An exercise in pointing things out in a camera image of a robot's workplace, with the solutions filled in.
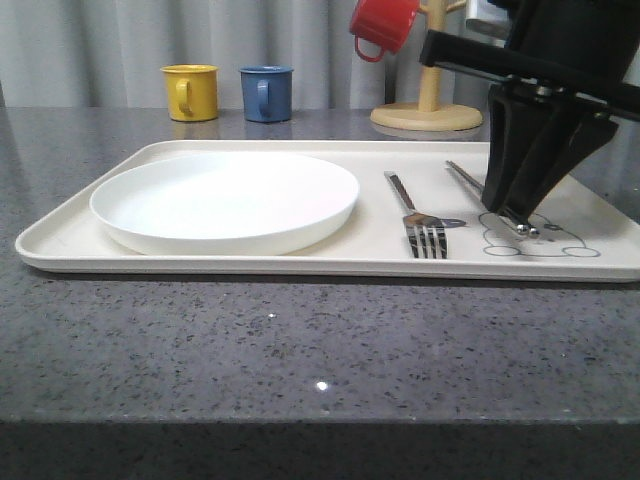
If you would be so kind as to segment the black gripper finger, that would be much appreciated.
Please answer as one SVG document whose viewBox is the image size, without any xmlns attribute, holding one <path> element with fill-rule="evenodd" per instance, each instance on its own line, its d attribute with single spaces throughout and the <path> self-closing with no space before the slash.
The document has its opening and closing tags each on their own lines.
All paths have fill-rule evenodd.
<svg viewBox="0 0 640 480">
<path fill-rule="evenodd" d="M 618 124 L 607 115 L 553 113 L 528 147 L 507 190 L 503 210 L 528 220 L 558 182 L 612 140 L 617 129 Z"/>
<path fill-rule="evenodd" d="M 482 202 L 490 211 L 533 211 L 559 151 L 558 105 L 505 84 L 489 90 L 490 154 Z"/>
</svg>

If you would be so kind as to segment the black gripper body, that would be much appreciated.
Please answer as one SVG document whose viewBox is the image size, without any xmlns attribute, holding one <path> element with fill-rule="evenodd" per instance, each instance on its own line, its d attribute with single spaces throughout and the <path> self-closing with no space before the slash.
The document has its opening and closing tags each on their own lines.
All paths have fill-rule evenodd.
<svg viewBox="0 0 640 480">
<path fill-rule="evenodd" d="M 522 1 L 504 46 L 430 30 L 420 62 L 494 81 L 537 82 L 637 120 L 639 88 L 624 77 L 638 48 L 637 1 Z"/>
</svg>

